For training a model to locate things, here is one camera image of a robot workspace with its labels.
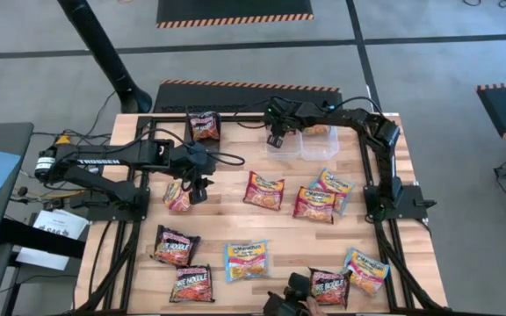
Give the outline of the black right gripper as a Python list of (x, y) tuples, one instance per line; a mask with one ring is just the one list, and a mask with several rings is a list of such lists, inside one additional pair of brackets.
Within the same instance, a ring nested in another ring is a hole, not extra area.
[(270, 98), (264, 111), (264, 124), (271, 126), (271, 135), (266, 143), (275, 148), (281, 148), (286, 131), (307, 128), (306, 122), (297, 116), (297, 111), (303, 105), (300, 101), (284, 98)]

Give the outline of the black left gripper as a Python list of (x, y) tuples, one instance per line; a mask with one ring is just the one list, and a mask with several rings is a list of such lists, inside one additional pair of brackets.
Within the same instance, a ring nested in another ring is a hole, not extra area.
[[(192, 142), (174, 148), (174, 176), (184, 178), (186, 176), (212, 176), (216, 170), (215, 161), (209, 155), (207, 148)], [(189, 198), (192, 205), (203, 203), (207, 200), (206, 187), (214, 184), (214, 181), (204, 177), (199, 180), (198, 188), (191, 189)]]

